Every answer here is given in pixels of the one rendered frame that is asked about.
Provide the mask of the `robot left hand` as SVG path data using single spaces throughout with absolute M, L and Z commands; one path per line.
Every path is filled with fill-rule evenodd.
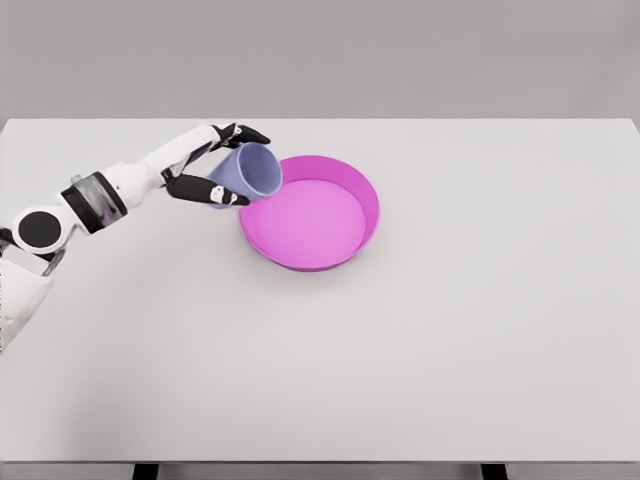
M 221 148 L 233 151 L 247 143 L 258 143 L 267 147 L 270 139 L 249 126 L 237 123 L 223 127 L 196 127 L 143 159 L 149 187 L 164 188 L 170 196 L 180 200 L 214 205 L 210 194 L 216 183 L 207 177 L 186 174 L 185 168 L 210 152 Z M 240 197 L 238 205 L 228 206 L 246 206 L 250 203 L 247 198 Z

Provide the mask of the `lavender blue cup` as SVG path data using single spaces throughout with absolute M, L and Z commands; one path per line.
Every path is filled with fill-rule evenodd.
M 247 143 L 233 150 L 207 178 L 216 186 L 210 199 L 214 205 L 238 205 L 240 197 L 250 202 L 276 194 L 282 185 L 281 166 L 264 145 Z

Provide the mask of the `magenta pink plate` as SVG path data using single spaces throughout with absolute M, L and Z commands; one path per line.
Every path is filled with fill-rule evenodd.
M 273 196 L 239 213 L 248 243 L 285 268 L 335 268 L 367 246 L 380 220 L 380 200 L 356 167 L 327 156 L 300 155 L 280 162 L 283 183 Z

